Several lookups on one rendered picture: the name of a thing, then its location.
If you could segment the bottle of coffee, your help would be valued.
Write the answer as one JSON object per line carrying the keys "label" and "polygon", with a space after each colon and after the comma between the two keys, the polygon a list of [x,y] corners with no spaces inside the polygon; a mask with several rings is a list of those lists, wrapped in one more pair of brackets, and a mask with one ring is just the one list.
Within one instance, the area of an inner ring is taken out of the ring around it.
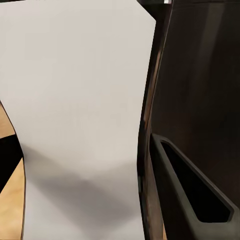
{"label": "bottle of coffee", "polygon": [[20,240],[163,240],[151,115],[173,0],[0,0]]}

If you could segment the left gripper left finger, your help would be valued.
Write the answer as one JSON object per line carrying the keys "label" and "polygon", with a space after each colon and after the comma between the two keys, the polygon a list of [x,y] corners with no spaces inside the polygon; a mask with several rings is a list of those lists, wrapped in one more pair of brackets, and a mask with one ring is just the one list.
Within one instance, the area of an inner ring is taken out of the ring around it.
{"label": "left gripper left finger", "polygon": [[15,134],[0,138],[0,193],[22,158]]}

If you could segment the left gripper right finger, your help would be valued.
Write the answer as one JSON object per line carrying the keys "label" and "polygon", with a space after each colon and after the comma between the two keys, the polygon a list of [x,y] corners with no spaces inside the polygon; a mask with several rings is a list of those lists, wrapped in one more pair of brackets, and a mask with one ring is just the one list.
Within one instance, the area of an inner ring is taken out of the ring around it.
{"label": "left gripper right finger", "polygon": [[151,133],[150,155],[167,240],[240,240],[240,209],[169,139]]}

